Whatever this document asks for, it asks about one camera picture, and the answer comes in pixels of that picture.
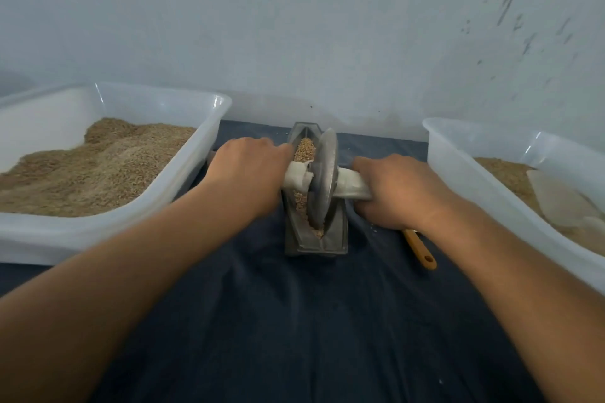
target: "grain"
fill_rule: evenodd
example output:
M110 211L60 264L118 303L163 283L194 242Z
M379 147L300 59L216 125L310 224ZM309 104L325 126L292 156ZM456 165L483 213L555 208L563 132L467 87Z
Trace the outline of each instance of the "grain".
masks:
M548 221L542 213L538 199L536 198L533 187L527 177L527 171L533 170L533 167L496 158L475 158L475 161L559 233L563 234L566 238L572 240L576 244L588 248L588 250L603 254L601 245L594 246L586 241L585 234L581 228L575 226L558 226Z
M313 143L313 140L309 139L308 137L301 139L300 143L298 144L297 150L294 153L294 161L298 161L300 163L305 163L307 161L313 161L314 156L315 156L315 145ZM296 200L296 203L297 203L297 212L308 223L307 195L303 194L303 193L295 192L294 199ZM323 237L323 235L324 235L323 228L321 228L320 230L316 230L311 226L311 229L313 230L313 232L315 233L315 235L318 238L321 239Z
M79 147L25 155L0 174L0 212L84 217L123 206L145 191L193 132L103 118Z

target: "person's right arm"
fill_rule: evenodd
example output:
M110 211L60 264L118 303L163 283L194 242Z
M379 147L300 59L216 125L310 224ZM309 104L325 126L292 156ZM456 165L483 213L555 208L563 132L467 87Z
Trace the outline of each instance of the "person's right arm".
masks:
M413 228L479 290L551 402L605 399L605 297L551 262L410 157L356 158L369 221Z

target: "hand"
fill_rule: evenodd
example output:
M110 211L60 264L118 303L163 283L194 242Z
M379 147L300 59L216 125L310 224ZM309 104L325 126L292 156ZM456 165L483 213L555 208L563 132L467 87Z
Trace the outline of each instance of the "hand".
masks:
M276 208L293 156L290 144L276 147L268 138L232 139L216 152L200 186L220 190L224 201L246 212L251 221Z
M357 212L374 224L424 234L436 218L461 200L426 163L409 156L356 157L353 170L366 181L372 201L357 201Z

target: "orange handle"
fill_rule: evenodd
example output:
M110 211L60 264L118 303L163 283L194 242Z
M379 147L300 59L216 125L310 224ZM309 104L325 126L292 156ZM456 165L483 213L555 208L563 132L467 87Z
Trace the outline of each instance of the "orange handle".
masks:
M410 247L412 247L412 250L414 251L416 258L418 258L420 264L428 270L436 270L437 262L435 261L433 254L429 252L427 246L425 246L424 242L420 240L416 234L416 231L404 230L404 236L405 240L408 242L408 244L410 244Z

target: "person's left hand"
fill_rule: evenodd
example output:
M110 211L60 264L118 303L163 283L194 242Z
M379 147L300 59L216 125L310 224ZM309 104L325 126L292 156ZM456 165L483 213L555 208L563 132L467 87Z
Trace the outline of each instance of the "person's left hand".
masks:
M216 152L200 186L223 189L225 201L244 208L253 220L276 208L293 156L290 144L276 147L268 138L231 139Z

